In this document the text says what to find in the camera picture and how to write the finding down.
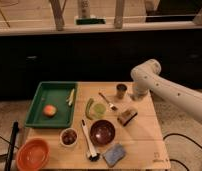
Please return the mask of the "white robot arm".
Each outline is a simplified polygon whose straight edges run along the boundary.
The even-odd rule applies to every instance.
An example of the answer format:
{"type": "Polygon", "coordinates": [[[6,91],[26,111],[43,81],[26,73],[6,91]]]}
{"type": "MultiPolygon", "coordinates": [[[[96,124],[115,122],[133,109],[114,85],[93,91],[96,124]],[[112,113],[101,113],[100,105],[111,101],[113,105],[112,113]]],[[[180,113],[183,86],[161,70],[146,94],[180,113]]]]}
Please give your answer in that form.
{"type": "Polygon", "coordinates": [[[149,90],[173,103],[202,124],[202,93],[171,82],[159,76],[161,65],[150,59],[131,70],[133,95],[141,97],[149,90]]]}

